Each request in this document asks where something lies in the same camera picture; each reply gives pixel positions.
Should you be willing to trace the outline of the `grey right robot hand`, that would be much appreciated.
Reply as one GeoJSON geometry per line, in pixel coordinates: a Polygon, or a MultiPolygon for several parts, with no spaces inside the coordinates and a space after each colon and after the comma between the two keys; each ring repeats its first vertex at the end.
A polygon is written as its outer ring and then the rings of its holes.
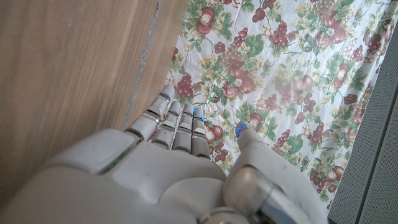
{"type": "Polygon", "coordinates": [[[326,223],[305,177],[247,122],[229,174],[211,161],[203,113],[167,85],[127,129],[51,158],[1,210],[2,223],[326,223]]]}

